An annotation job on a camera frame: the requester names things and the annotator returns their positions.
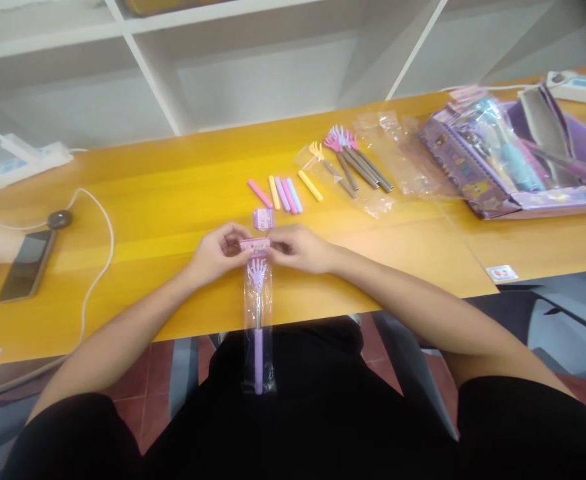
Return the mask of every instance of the floor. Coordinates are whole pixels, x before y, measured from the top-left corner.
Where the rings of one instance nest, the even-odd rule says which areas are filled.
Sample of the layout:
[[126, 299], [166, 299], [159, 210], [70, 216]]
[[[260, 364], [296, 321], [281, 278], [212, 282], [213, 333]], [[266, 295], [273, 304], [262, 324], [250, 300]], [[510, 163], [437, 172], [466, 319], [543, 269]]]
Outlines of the floor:
[[[361, 330], [364, 338], [362, 356], [371, 370], [401, 392], [388, 354], [370, 314], [362, 314]], [[199, 338], [199, 382], [208, 377], [208, 366], [214, 353], [208, 337]], [[457, 388], [441, 357], [425, 354], [444, 404], [453, 420], [457, 419]], [[124, 376], [104, 393], [109, 395], [121, 418], [134, 434], [142, 453], [153, 444], [169, 422], [168, 392], [173, 358], [173, 342], [162, 341], [148, 347]], [[21, 373], [31, 371], [50, 359], [0, 365], [0, 383]], [[0, 397], [12, 400], [41, 391], [50, 375]], [[586, 380], [560, 375], [564, 383], [586, 404]]]

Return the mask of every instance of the white power strip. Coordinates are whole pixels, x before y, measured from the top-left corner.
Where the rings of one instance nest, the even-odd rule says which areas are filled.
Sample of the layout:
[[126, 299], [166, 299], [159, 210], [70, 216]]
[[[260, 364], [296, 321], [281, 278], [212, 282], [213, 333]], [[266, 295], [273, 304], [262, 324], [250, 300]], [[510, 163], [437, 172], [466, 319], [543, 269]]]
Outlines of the white power strip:
[[[572, 74], [570, 80], [565, 76], [567, 73]], [[586, 75], [548, 72], [547, 84], [555, 98], [586, 103]]]
[[62, 142], [42, 147], [39, 153], [41, 160], [37, 163], [28, 163], [17, 157], [0, 163], [0, 189], [73, 160], [72, 154]]

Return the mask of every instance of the plastic bag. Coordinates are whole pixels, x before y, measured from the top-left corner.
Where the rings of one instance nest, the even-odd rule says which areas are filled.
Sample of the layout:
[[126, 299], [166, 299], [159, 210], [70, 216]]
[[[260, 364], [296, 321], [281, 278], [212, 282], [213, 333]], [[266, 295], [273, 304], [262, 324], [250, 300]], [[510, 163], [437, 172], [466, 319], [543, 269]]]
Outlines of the plastic bag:
[[253, 254], [244, 277], [244, 382], [245, 393], [275, 391], [273, 369], [273, 275], [266, 258], [268, 238], [242, 240], [241, 250]]
[[412, 198], [438, 200], [463, 196], [446, 178], [419, 140], [419, 122], [394, 111], [360, 115], [355, 131], [369, 150], [376, 152], [401, 192]]
[[380, 219], [384, 213], [392, 210], [396, 200], [391, 193], [385, 192], [382, 188], [372, 189], [359, 174], [356, 180], [361, 187], [354, 190], [342, 166], [333, 158], [332, 153], [317, 144], [302, 148], [293, 161], [311, 178], [319, 180], [326, 188], [376, 219]]
[[516, 191], [554, 187], [551, 176], [522, 144], [498, 100], [477, 86], [451, 92], [454, 128], [484, 158], [502, 182]]

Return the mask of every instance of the white shelf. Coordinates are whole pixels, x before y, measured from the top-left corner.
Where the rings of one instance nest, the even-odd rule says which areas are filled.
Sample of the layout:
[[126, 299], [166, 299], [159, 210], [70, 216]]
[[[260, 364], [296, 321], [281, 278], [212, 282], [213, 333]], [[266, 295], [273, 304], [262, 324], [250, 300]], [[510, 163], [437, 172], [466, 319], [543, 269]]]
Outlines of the white shelf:
[[0, 59], [0, 133], [86, 149], [172, 136], [122, 38]]
[[366, 6], [306, 2], [135, 38], [177, 72], [196, 128], [220, 129], [334, 109]]
[[3, 0], [0, 131], [98, 148], [586, 62], [586, 0]]
[[118, 37], [105, 5], [65, 0], [0, 11], [0, 58]]
[[318, 1], [323, 0], [232, 0], [146, 18], [132, 17], [125, 7], [121, 8], [121, 10], [124, 16], [127, 17], [125, 31], [128, 33], [144, 33], [237, 17], [249, 13], [294, 7], [306, 3], [316, 3]]

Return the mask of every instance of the wooden desk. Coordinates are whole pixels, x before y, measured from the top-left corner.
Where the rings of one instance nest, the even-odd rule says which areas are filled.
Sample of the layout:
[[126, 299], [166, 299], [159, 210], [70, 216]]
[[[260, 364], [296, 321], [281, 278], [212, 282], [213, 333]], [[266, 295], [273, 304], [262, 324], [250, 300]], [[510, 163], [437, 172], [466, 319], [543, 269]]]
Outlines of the wooden desk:
[[[292, 158], [302, 146], [320, 140], [335, 124], [351, 124], [358, 114], [395, 109], [426, 118], [442, 108], [447, 94], [436, 93], [286, 121], [202, 133], [77, 155], [77, 160], [0, 191], [0, 221], [32, 225], [63, 208], [75, 188], [94, 194], [111, 216], [116, 236], [113, 264], [91, 298], [87, 335], [116, 313], [178, 272], [206, 232], [236, 220], [252, 224], [259, 200], [246, 186], [249, 177], [266, 187], [268, 175], [293, 177]], [[495, 293], [484, 267], [510, 264], [522, 274], [522, 248], [509, 246], [510, 231], [544, 241], [537, 221], [474, 220], [462, 202], [438, 205], [400, 202], [381, 220], [322, 189], [316, 203], [299, 188], [305, 212], [277, 212], [277, 224], [300, 221], [329, 240], [380, 262], [408, 271], [460, 296]], [[0, 362], [62, 355], [79, 335], [81, 302], [108, 254], [108, 230], [97, 206], [86, 196], [73, 208], [75, 221], [60, 232], [37, 296], [0, 305]], [[582, 225], [586, 216], [555, 220]], [[493, 247], [485, 245], [482, 235]], [[545, 276], [586, 270], [575, 256], [571, 237], [560, 237], [555, 251], [564, 260], [538, 259], [531, 274]], [[540, 251], [544, 244], [530, 245]], [[7, 266], [0, 269], [0, 287]], [[328, 275], [275, 271], [275, 322], [368, 311], [378, 306], [350, 285]], [[166, 324], [157, 340], [202, 335], [243, 326], [243, 277], [236, 271], [197, 292]]]

